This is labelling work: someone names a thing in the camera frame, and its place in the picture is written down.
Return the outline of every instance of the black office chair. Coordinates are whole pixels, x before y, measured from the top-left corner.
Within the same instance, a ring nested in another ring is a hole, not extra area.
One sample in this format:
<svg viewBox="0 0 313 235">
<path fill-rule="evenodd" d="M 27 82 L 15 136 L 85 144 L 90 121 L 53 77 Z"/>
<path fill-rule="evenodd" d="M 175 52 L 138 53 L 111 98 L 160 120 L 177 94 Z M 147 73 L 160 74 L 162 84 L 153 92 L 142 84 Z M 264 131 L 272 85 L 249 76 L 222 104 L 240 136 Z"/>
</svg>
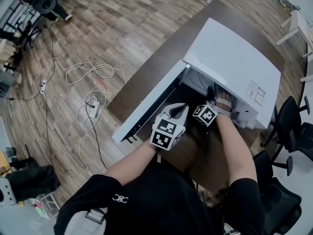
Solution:
<svg viewBox="0 0 313 235">
<path fill-rule="evenodd" d="M 24 42 L 24 40 L 26 40 L 23 45 L 23 50 L 26 50 L 27 44 L 29 44 L 29 46 L 33 48 L 31 44 L 32 37 L 34 37 L 35 35 L 39 34 L 42 31 L 38 26 L 33 26 L 30 20 L 27 21 L 27 25 L 24 30 L 20 28 L 19 24 L 17 24 L 17 27 L 10 23 L 7 23 L 7 25 L 10 26 L 12 29 L 19 31 L 21 34 L 21 36 L 19 38 L 16 38 L 16 40 L 14 41 L 15 45 L 17 46 L 21 45 Z"/>
<path fill-rule="evenodd" d="M 275 116 L 272 133 L 263 147 L 267 146 L 277 133 L 278 144 L 281 144 L 273 159 L 276 159 L 281 149 L 285 146 L 289 152 L 301 151 L 313 161 L 313 124 L 302 123 L 300 112 L 307 110 L 310 114 L 310 105 L 307 96 L 304 97 L 305 106 L 298 108 L 294 98 L 290 96 L 279 114 Z"/>
<path fill-rule="evenodd" d="M 301 216 L 301 197 L 287 190 L 277 178 L 273 178 L 272 162 L 264 150 L 256 155 L 261 200 L 265 210 L 265 235 L 285 234 Z"/>
</svg>

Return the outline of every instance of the white cable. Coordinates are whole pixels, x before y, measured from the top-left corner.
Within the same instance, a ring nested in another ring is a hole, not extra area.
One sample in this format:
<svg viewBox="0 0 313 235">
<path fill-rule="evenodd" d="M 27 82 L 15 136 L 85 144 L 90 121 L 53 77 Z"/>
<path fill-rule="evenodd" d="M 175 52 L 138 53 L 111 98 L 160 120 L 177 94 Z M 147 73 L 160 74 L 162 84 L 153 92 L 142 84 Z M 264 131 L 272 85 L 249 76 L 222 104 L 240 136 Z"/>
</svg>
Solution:
<svg viewBox="0 0 313 235">
<path fill-rule="evenodd" d="M 76 64 L 76 65 L 73 65 L 73 66 L 69 67 L 69 68 L 63 68 L 63 66 L 60 64 L 59 59 L 58 59 L 57 57 L 55 57 L 55 58 L 52 59 L 51 64 L 50 64 L 50 69 L 49 69 L 47 75 L 45 76 L 45 80 L 47 79 L 48 74 L 49 74 L 49 72 L 51 71 L 52 63 L 53 63 L 54 59 L 57 60 L 58 64 L 60 65 L 60 67 L 61 67 L 63 70 L 67 71 L 67 72 L 66 72 L 66 82 L 67 82 L 68 85 L 72 85 L 72 84 L 75 84 L 75 83 L 81 81 L 87 74 L 89 74 L 89 73 L 92 72 L 92 71 L 95 71 L 99 76 L 101 76 L 101 77 L 103 77 L 103 78 L 111 78 L 111 77 L 114 76 L 114 71 L 116 71 L 116 70 L 122 72 L 123 77 L 124 77 L 124 81 L 125 81 L 125 83 L 126 83 L 126 78 L 125 78 L 124 72 L 123 72 L 122 70 L 120 70 L 120 69 L 115 69 L 115 68 L 113 68 L 113 67 L 112 67 L 111 65 L 109 65 L 109 64 L 101 64 L 101 65 L 93 66 L 92 63 L 90 63 L 90 62 L 85 62 L 85 63 L 78 63 L 78 64 Z M 92 68 L 91 68 L 91 69 L 88 69 L 88 68 L 82 67 L 81 65 L 84 65 L 84 64 L 89 64 L 89 65 L 92 66 Z M 105 68 L 105 67 L 108 67 L 108 68 L 112 69 L 112 75 L 111 75 L 111 76 L 102 76 L 102 75 L 98 72 L 98 69 Z M 85 75 L 83 75 L 80 79 L 78 79 L 78 80 L 76 80 L 76 81 L 74 81 L 74 82 L 72 82 L 72 83 L 69 83 L 68 80 L 67 80 L 67 75 L 68 75 L 72 70 L 74 70 L 74 69 L 76 69 L 76 68 L 80 68 L 80 69 L 86 70 L 86 71 L 88 71 L 88 72 L 87 72 Z M 102 91 L 101 91 L 101 90 L 96 90 L 98 87 L 103 88 L 103 90 L 102 90 Z M 83 107 L 88 106 L 88 108 L 89 108 L 89 114 L 90 114 L 90 106 L 89 106 L 89 105 L 90 105 L 90 100 L 91 100 L 92 98 L 95 98 L 95 99 L 97 100 L 97 97 L 91 96 L 91 94 L 94 93 L 94 92 L 101 92 L 101 93 L 104 94 L 104 103 L 103 103 L 103 106 L 102 106 L 101 111 L 100 111 L 99 114 L 98 114 L 98 117 L 97 117 L 95 123 L 92 124 L 92 127 L 84 134 L 84 136 L 82 137 L 82 139 L 79 141 L 79 157 L 80 157 L 81 160 L 84 162 L 84 164 L 85 164 L 85 166 L 86 166 L 86 168 L 87 168 L 87 170 L 88 170 L 88 172 L 89 172 L 89 174 L 90 174 L 91 176 L 92 176 L 92 173 L 91 173 L 91 171 L 89 170 L 89 167 L 88 167 L 87 163 L 86 163 L 85 160 L 82 158 L 82 154 L 81 154 L 81 143 L 82 143 L 83 139 L 85 138 L 85 136 L 88 134 L 88 132 L 89 132 L 91 129 L 93 129 L 93 127 L 97 124 L 97 122 L 98 122 L 98 120 L 99 120 L 99 118 L 100 118 L 100 116 L 101 116 L 101 114 L 102 114 L 102 112 L 103 112 L 103 109 L 104 109 L 104 107 L 105 107 L 105 105 L 106 105 L 106 102 L 107 102 L 107 94 L 114 94 L 114 93 L 117 93 L 117 92 L 119 92 L 119 91 L 120 91 L 120 90 L 117 90 L 117 91 L 115 91 L 115 92 L 107 92 L 106 89 L 105 89 L 105 87 L 104 87 L 103 85 L 97 85 L 97 86 L 94 87 L 89 93 L 87 93 L 87 95 L 86 95 L 85 98 L 84 98 L 84 104 L 83 104 L 83 105 L 78 109 L 78 111 L 77 111 L 77 115 L 76 115 L 76 121 L 77 121 L 77 123 L 79 123 L 79 124 L 85 123 L 85 122 L 88 120 L 89 117 L 87 117 L 83 122 L 79 122 L 79 121 L 78 121 L 78 115 L 79 115 L 80 110 L 81 110 Z"/>
<path fill-rule="evenodd" d="M 3 92 L 3 97 L 5 97 L 6 93 L 2 89 L 0 89 L 0 91 Z"/>
</svg>

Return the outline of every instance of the person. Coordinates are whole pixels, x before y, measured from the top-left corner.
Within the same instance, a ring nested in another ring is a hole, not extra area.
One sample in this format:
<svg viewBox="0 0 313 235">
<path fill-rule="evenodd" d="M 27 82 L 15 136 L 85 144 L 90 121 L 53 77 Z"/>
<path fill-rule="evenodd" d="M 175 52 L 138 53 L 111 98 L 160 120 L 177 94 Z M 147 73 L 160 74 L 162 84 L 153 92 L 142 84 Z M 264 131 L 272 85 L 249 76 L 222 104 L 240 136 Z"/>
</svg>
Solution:
<svg viewBox="0 0 313 235">
<path fill-rule="evenodd" d="M 231 101 L 224 92 L 219 98 Z M 77 212 L 93 208 L 107 208 L 105 235 L 263 234 L 265 213 L 250 150 L 228 116 L 218 114 L 216 122 L 229 169 L 221 208 L 208 208 L 193 184 L 163 162 L 152 163 L 156 150 L 145 141 L 104 175 L 93 175 L 61 207 L 55 234 L 63 235 Z"/>
<path fill-rule="evenodd" d="M 68 14 L 66 12 L 66 10 L 55 0 L 55 6 L 53 8 L 53 12 L 57 15 L 59 15 L 60 18 L 62 18 L 63 20 L 65 21 L 68 21 L 69 19 L 72 18 L 72 15 L 71 14 Z M 40 13 L 43 17 L 49 19 L 50 21 L 53 21 L 53 22 L 57 22 L 59 20 L 59 18 L 53 14 L 52 12 L 49 12 L 49 13 L 46 13 L 46 14 L 43 14 L 43 13 Z"/>
</svg>

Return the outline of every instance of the electrical outlet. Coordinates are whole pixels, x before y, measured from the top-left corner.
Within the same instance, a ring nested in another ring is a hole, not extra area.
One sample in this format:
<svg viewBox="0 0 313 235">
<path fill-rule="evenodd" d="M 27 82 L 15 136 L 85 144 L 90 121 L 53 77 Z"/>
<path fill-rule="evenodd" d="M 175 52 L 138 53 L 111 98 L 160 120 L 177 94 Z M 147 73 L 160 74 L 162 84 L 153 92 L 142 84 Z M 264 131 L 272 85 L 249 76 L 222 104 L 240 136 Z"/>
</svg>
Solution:
<svg viewBox="0 0 313 235">
<path fill-rule="evenodd" d="M 92 102 L 92 105 L 94 106 L 94 108 L 90 108 L 89 116 L 91 118 L 96 118 L 100 102 L 95 100 L 94 102 Z"/>
</svg>

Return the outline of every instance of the logo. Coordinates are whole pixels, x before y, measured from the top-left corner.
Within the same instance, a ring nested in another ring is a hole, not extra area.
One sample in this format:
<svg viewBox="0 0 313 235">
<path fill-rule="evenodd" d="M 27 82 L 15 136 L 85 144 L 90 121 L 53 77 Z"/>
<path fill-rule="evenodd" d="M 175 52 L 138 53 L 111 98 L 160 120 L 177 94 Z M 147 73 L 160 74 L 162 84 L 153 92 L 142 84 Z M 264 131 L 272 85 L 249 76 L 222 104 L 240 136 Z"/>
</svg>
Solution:
<svg viewBox="0 0 313 235">
<path fill-rule="evenodd" d="M 124 196 L 120 196 L 118 194 L 116 194 L 115 196 L 117 196 L 117 198 L 112 198 L 114 201 L 117 201 L 117 202 L 122 202 L 122 203 L 127 203 L 127 201 L 124 201 L 124 199 L 128 199 L 128 197 L 124 197 Z"/>
</svg>

